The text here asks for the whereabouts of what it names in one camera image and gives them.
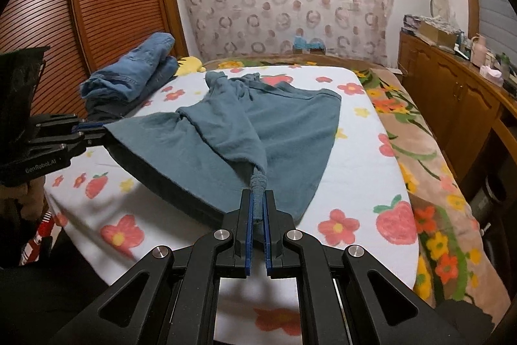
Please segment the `person's left hand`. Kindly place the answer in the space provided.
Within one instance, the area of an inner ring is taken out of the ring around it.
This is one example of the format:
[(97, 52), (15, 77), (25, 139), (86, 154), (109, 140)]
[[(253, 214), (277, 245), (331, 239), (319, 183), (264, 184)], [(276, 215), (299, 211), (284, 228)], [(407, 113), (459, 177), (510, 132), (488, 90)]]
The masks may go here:
[(35, 178), (18, 187), (1, 186), (1, 215), (19, 212), (22, 219), (35, 221), (46, 211), (46, 177)]

